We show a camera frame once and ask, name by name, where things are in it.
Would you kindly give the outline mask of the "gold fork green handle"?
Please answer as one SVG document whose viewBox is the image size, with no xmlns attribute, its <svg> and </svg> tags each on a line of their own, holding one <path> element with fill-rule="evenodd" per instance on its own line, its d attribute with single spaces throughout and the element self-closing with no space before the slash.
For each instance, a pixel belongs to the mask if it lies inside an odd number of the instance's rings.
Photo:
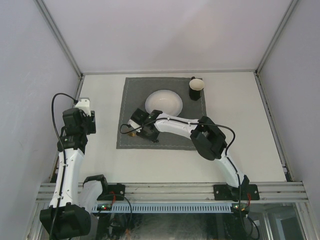
<svg viewBox="0 0 320 240">
<path fill-rule="evenodd" d="M 129 135 L 130 137 L 135 137 L 135 136 L 136 136 L 136 134 L 135 134 L 134 132 L 130 132 L 130 133 L 128 133 L 128 135 Z"/>
</svg>

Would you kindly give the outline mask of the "white bowl plate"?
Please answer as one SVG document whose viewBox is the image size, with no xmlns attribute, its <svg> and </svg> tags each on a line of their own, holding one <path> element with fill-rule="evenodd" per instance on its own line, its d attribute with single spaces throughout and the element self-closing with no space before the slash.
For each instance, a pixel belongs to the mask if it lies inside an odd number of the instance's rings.
<svg viewBox="0 0 320 240">
<path fill-rule="evenodd" d="M 174 91 L 164 89 L 150 94 L 145 101 L 144 107 L 149 114 L 153 110 L 158 110 L 177 117 L 182 112 L 183 101 Z"/>
</svg>

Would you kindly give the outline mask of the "grey cloth napkin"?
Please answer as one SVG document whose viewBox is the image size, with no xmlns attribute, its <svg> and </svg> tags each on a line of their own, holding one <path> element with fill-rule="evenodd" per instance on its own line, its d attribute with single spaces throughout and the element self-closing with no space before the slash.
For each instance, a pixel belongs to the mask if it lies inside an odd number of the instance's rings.
<svg viewBox="0 0 320 240">
<path fill-rule="evenodd" d="M 190 81 L 190 77 L 127 77 L 123 87 L 118 126 L 126 124 L 137 108 L 145 111 L 148 96 L 159 90 L 170 90 L 180 96 L 183 106 L 178 117 L 200 119 L 205 116 L 207 114 L 205 93 L 202 90 L 200 99 L 191 100 Z M 167 132 L 161 132 L 156 143 L 139 136 L 118 133 L 116 148 L 186 151 L 196 149 L 190 139 Z"/>
</svg>

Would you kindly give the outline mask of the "dark mug cream inside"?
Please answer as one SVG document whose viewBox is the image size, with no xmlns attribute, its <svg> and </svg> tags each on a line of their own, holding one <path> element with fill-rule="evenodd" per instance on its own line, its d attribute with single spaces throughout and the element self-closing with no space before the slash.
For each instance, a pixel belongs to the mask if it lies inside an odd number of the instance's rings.
<svg viewBox="0 0 320 240">
<path fill-rule="evenodd" d="M 202 79 L 191 77 L 189 81 L 189 89 L 188 89 L 188 95 L 191 100 L 197 101 L 201 98 L 201 92 L 205 87 L 205 83 Z"/>
</svg>

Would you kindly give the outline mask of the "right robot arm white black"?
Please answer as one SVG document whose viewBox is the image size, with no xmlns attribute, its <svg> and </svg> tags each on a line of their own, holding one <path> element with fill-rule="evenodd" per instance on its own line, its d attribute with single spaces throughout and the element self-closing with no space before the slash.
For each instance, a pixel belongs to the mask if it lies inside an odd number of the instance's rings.
<svg viewBox="0 0 320 240">
<path fill-rule="evenodd" d="M 233 161 L 229 148 L 236 138 L 235 132 L 227 126 L 215 124 L 209 117 L 186 119 L 171 116 L 161 110 L 147 113 L 137 108 L 127 124 L 120 126 L 123 135 L 137 136 L 158 142 L 160 133 L 170 133 L 190 139 L 198 154 L 206 160 L 217 161 L 226 180 L 229 195 L 234 201 L 248 196 L 250 180 Z"/>
</svg>

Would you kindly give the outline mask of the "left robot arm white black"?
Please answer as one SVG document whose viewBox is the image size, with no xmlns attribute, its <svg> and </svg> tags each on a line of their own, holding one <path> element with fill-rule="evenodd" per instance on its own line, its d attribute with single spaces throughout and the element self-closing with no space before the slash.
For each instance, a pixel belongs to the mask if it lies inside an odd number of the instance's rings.
<svg viewBox="0 0 320 240">
<path fill-rule="evenodd" d="M 87 177 L 82 191 L 78 191 L 88 136 L 96 133 L 96 118 L 88 97 L 72 101 L 73 106 L 62 113 L 61 130 L 54 128 L 58 138 L 58 173 L 49 207 L 41 210 L 39 216 L 51 240 L 87 236 L 97 199 L 104 200 L 110 193 L 102 174 Z"/>
</svg>

